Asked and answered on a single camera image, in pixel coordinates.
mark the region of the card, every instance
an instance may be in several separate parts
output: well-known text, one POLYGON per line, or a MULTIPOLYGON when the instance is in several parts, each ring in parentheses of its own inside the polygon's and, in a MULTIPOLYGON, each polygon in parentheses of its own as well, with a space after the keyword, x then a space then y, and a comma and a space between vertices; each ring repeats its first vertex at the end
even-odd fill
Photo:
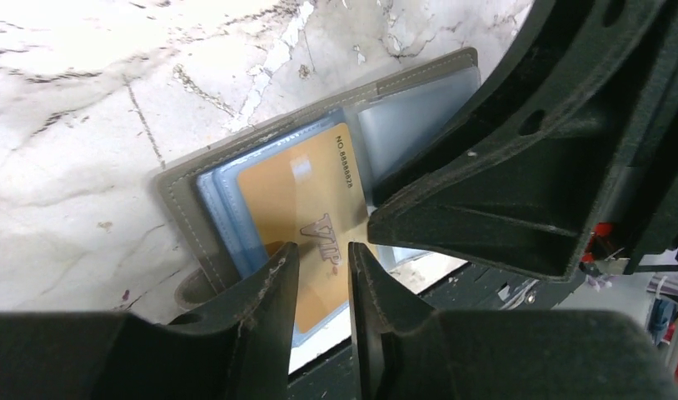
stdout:
POLYGON ((285 242, 300 247, 295 320, 306 333, 348 301, 348 244, 366 243, 349 129, 318 133, 241 171, 237 183, 268 255, 285 242))

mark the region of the white marble table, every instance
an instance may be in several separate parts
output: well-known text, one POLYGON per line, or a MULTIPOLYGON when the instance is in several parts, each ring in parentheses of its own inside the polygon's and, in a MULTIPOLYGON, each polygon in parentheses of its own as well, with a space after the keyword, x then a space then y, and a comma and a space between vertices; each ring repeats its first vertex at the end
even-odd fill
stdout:
MULTIPOLYGON (((156 173, 458 48, 478 50, 486 78, 530 3, 0 2, 0 310, 171 320, 197 264, 152 192, 156 173)), ((458 265, 432 256, 406 283, 458 265)))

